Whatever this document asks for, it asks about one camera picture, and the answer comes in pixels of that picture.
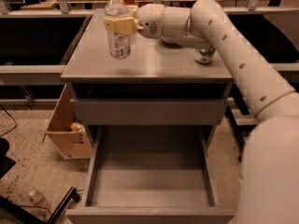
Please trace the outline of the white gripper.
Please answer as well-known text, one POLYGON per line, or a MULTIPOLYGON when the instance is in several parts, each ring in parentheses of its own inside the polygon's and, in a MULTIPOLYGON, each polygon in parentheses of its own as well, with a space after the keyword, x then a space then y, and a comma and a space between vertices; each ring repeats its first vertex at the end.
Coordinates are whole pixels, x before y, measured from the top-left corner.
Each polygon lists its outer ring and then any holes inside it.
POLYGON ((164 5, 147 4, 128 6, 133 17, 104 18, 105 27, 114 33, 133 35, 139 32, 146 38, 161 38, 163 35, 164 5))

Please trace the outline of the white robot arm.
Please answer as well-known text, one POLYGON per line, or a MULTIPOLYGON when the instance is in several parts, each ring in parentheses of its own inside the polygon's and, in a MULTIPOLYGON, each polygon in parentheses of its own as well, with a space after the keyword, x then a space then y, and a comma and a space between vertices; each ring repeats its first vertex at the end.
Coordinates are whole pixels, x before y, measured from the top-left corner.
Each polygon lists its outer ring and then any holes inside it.
POLYGON ((223 8, 214 0, 198 0, 190 8, 131 6, 125 15, 105 16, 104 25, 187 48, 216 48, 259 122, 243 150, 237 224, 299 224, 299 94, 223 8))

